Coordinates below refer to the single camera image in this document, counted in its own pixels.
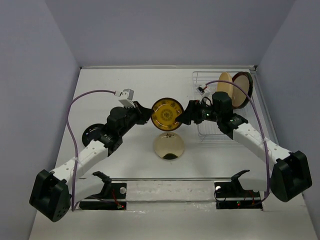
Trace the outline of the yellow patterned black-rim plate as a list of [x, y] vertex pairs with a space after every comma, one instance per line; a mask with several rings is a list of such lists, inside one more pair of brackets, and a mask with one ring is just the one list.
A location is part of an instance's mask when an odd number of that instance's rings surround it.
[[153, 104], [152, 110], [151, 121], [157, 129], [172, 132], [182, 125], [176, 118], [184, 112], [184, 108], [177, 100], [170, 97], [161, 98]]

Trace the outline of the red rim white plate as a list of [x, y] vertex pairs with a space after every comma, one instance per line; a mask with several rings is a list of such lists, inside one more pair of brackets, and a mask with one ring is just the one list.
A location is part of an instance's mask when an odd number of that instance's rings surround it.
[[242, 109], [251, 99], [253, 94], [254, 83], [252, 76], [247, 71], [240, 71], [232, 77], [232, 82], [237, 85], [233, 86], [232, 107], [234, 109]]

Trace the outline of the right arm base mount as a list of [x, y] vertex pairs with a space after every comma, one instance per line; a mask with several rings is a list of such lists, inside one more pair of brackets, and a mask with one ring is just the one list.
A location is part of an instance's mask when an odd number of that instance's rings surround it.
[[259, 192], [235, 187], [231, 181], [215, 182], [214, 187], [218, 210], [263, 209]]

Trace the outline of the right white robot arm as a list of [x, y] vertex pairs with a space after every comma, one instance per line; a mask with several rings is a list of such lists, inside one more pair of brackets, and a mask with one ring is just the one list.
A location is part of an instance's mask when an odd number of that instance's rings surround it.
[[226, 92], [215, 92], [211, 105], [204, 100], [189, 101], [176, 121], [185, 125], [215, 122], [223, 134], [264, 161], [266, 185], [262, 191], [266, 197], [272, 193], [278, 200], [288, 202], [313, 184], [307, 156], [275, 144], [262, 130], [256, 130], [247, 119], [234, 113], [232, 99]]

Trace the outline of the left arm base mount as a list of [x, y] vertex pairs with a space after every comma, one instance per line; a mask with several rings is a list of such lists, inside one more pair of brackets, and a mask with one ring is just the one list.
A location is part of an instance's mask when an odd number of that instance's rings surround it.
[[112, 182], [104, 186], [100, 193], [86, 197], [79, 202], [81, 210], [124, 211], [127, 209], [127, 183]]

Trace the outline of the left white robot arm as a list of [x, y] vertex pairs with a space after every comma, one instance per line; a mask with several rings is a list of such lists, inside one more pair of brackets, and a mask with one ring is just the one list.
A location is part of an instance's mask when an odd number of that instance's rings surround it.
[[76, 195], [76, 181], [114, 153], [122, 144], [123, 136], [134, 125], [146, 124], [153, 112], [137, 101], [132, 107], [112, 108], [106, 124], [92, 135], [92, 140], [78, 156], [51, 171], [43, 169], [36, 175], [30, 205], [52, 222], [59, 221], [71, 204], [80, 200]]

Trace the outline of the orange round plate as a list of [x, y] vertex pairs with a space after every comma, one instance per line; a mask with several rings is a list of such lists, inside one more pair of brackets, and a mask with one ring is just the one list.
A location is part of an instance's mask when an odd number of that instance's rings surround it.
[[225, 92], [230, 98], [232, 98], [233, 96], [232, 76], [228, 72], [222, 72], [218, 80], [219, 82], [217, 83], [216, 91]]

